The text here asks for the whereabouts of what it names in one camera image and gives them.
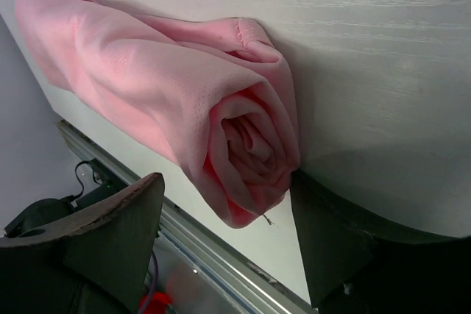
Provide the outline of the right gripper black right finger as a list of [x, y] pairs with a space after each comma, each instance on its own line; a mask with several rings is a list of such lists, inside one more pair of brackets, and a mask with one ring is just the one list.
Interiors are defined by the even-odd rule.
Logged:
[[470, 238], [389, 221], [302, 171], [291, 209], [319, 313], [468, 313]]

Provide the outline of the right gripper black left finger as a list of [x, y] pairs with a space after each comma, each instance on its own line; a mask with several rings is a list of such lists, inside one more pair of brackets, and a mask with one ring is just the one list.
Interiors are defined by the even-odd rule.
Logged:
[[2, 313], [136, 313], [160, 222], [164, 179], [1, 239]]

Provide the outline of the pink t-shirt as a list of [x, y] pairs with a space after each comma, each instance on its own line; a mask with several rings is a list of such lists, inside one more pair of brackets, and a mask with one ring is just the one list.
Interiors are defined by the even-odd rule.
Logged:
[[188, 22], [97, 0], [15, 0], [51, 85], [179, 166], [232, 228], [278, 205], [300, 166], [294, 82], [247, 18]]

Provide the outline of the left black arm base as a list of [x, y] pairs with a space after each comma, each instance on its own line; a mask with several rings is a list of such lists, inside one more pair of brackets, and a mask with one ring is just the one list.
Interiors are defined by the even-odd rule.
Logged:
[[[90, 168], [91, 178], [98, 185], [89, 193], [85, 192], [85, 184], [79, 177], [79, 168], [82, 166]], [[47, 198], [35, 201], [6, 225], [4, 236], [7, 238], [20, 237], [32, 229], [60, 220], [103, 201], [127, 187], [124, 181], [97, 159], [79, 162], [74, 173], [81, 186], [81, 191], [78, 194], [65, 196], [61, 199]]]

